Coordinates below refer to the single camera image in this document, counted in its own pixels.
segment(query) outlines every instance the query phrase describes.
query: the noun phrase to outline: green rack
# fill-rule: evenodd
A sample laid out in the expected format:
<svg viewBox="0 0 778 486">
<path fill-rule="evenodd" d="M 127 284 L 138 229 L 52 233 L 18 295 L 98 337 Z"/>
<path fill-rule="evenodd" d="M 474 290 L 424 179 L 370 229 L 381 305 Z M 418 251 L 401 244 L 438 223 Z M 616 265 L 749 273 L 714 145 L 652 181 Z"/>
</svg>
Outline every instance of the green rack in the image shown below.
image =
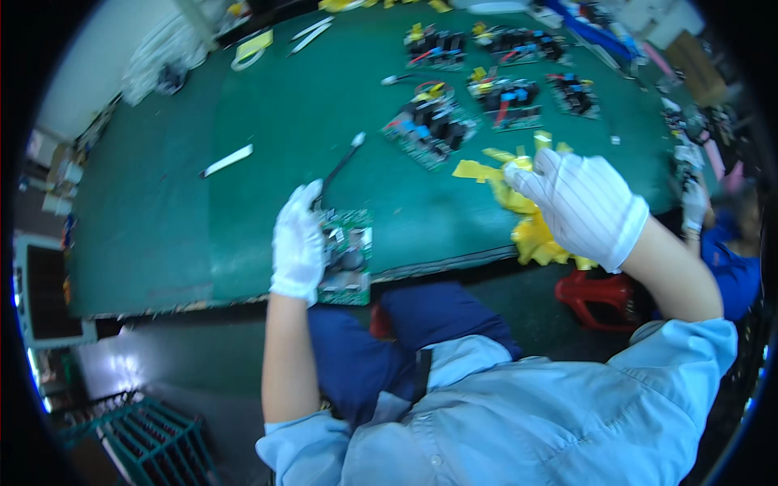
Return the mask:
<svg viewBox="0 0 778 486">
<path fill-rule="evenodd" d="M 138 486 L 220 486 L 202 440 L 202 419 L 187 418 L 138 396 L 126 392 L 90 405 L 86 414 L 81 413 L 92 415 L 89 420 L 60 431 L 65 445 L 74 447 L 95 433 Z M 69 414 L 76 417 L 73 411 Z"/>
</svg>

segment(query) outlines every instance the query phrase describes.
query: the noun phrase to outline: striped white glove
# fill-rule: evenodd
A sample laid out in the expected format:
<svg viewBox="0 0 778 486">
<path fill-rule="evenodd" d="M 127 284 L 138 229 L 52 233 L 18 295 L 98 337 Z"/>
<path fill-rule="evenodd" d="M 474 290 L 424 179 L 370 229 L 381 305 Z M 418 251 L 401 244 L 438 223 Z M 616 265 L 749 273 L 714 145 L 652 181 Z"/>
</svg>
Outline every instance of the striped white glove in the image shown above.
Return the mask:
<svg viewBox="0 0 778 486">
<path fill-rule="evenodd" d="M 324 235 L 310 205 L 321 193 L 321 179 L 300 186 L 284 205 L 273 228 L 273 276 L 270 292 L 317 301 L 324 276 Z"/>
<path fill-rule="evenodd" d="M 649 212 L 607 160 L 540 149 L 532 172 L 508 163 L 504 173 L 516 192 L 538 205 L 562 248 L 620 272 Z"/>
</svg>

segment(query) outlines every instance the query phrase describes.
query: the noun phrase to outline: white connector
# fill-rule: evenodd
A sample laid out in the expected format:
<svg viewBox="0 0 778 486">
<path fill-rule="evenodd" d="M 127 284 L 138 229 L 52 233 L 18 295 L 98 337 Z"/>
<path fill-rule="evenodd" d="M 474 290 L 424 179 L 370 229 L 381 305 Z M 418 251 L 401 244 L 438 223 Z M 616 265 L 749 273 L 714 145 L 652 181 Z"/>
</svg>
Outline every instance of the white connector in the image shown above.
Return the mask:
<svg viewBox="0 0 778 486">
<path fill-rule="evenodd" d="M 361 131 L 360 133 L 356 134 L 356 137 L 354 137 L 353 140 L 351 140 L 351 146 L 359 147 L 364 141 L 365 141 L 365 132 Z"/>
</svg>

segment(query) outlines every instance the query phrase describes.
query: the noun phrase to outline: floor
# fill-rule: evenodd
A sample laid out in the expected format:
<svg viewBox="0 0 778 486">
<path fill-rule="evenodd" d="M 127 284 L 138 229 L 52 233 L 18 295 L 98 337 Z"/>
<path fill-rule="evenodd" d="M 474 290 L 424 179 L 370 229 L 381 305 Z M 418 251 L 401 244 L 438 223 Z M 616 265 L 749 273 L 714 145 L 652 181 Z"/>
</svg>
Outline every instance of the floor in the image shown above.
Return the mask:
<svg viewBox="0 0 778 486">
<path fill-rule="evenodd" d="M 605 361 L 628 334 L 580 328 L 557 302 L 553 286 L 569 265 L 521 267 L 502 261 L 418 280 L 458 280 L 501 314 L 527 355 Z M 379 285 L 374 298 L 391 285 Z M 367 324 L 367 308 L 355 308 Z M 267 467 L 254 454 L 262 436 L 263 304 L 128 319 L 116 337 L 78 348 L 93 397 L 140 388 L 189 414 L 205 417 L 206 438 L 227 484 L 264 484 Z"/>
</svg>

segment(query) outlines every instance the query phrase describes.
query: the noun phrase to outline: circuit board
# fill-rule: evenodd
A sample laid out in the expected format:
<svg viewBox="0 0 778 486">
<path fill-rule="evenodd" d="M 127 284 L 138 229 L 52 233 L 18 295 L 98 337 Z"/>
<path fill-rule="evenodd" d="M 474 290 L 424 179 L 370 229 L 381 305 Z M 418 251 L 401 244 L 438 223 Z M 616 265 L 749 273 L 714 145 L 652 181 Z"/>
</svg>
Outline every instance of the circuit board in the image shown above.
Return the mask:
<svg viewBox="0 0 778 486">
<path fill-rule="evenodd" d="M 572 66 L 564 36 L 556 36 L 542 30 L 523 27 L 494 26 L 487 28 L 481 22 L 473 27 L 472 39 L 476 45 L 486 49 L 494 65 L 500 67 L 529 64 L 538 61 L 552 61 Z"/>
<path fill-rule="evenodd" d="M 575 117 L 600 119 L 600 105 L 592 89 L 593 83 L 579 79 L 572 73 L 565 75 L 546 75 L 546 82 L 557 109 L 562 114 Z"/>
<path fill-rule="evenodd" d="M 319 302 L 344 306 L 370 303 L 370 257 L 373 249 L 373 213 L 367 209 L 331 209 L 322 213 L 324 277 Z"/>
<path fill-rule="evenodd" d="M 533 103 L 540 93 L 536 82 L 491 77 L 471 81 L 468 93 L 484 110 L 486 123 L 496 133 L 543 126 L 541 105 Z"/>
<path fill-rule="evenodd" d="M 430 129 L 424 124 L 425 115 L 417 116 L 420 110 L 412 112 L 410 107 L 404 108 L 392 118 L 385 127 L 381 128 L 380 133 L 425 169 L 439 169 L 448 162 L 450 154 L 456 152 L 462 142 L 475 135 L 480 125 L 477 117 L 463 110 L 458 104 L 441 104 L 446 105 L 442 106 L 441 110 L 446 113 L 449 125 L 454 125 L 447 133 L 437 132 L 438 135 L 443 135 L 442 138 L 432 136 L 429 133 Z"/>
<path fill-rule="evenodd" d="M 434 25 L 422 30 L 422 24 L 417 23 L 403 39 L 408 51 L 405 68 L 460 71 L 464 67 L 466 39 L 462 32 L 437 31 Z"/>
</svg>

